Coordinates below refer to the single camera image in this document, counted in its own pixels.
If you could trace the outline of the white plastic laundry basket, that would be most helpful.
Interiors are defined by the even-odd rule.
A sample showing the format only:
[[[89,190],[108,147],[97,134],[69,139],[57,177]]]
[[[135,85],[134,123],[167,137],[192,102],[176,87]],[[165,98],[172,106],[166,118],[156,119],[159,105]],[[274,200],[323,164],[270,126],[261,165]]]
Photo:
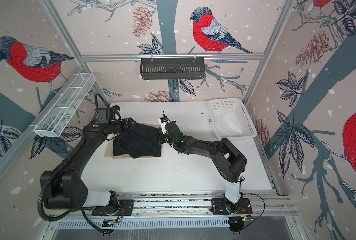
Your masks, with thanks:
[[[215,134],[231,141],[257,136],[257,130],[242,100],[236,98],[208,101]]]

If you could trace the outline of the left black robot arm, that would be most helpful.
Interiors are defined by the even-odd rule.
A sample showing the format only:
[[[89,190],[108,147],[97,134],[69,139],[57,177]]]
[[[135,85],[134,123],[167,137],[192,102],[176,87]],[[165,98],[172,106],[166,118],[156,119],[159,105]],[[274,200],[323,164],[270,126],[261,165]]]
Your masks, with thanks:
[[[88,189],[82,180],[82,173],[95,151],[108,141],[109,136],[135,127],[136,121],[122,119],[119,111],[119,106],[99,108],[97,116],[82,129],[81,140],[70,155],[54,170],[42,173],[38,209],[72,210],[110,204],[112,193]]]

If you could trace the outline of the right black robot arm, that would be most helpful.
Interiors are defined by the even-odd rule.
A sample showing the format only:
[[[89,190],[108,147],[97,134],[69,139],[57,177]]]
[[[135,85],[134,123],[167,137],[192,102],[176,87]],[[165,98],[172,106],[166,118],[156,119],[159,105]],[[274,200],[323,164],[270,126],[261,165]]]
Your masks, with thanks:
[[[155,144],[169,144],[179,154],[199,155],[212,160],[218,173],[229,185],[226,187],[224,202],[229,211],[241,206],[243,193],[240,184],[246,169],[247,158],[226,138],[219,141],[199,140],[184,135],[175,121],[161,123],[161,130],[151,134]]]

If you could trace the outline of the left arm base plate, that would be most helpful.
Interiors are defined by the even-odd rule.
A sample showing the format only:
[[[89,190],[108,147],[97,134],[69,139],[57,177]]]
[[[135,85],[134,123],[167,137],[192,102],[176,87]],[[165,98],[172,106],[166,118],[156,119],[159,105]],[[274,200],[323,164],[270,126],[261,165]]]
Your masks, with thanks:
[[[111,217],[111,216],[131,216],[134,208],[134,200],[117,200],[112,206],[96,207],[92,210],[94,217]]]

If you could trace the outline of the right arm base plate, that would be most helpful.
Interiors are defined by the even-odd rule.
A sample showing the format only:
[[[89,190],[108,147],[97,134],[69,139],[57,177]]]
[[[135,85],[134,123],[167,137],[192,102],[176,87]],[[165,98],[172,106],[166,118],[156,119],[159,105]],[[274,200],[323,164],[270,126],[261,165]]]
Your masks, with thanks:
[[[211,199],[210,212],[214,215],[251,215],[252,207],[250,200],[247,198],[240,198],[235,204],[227,200],[226,198]]]

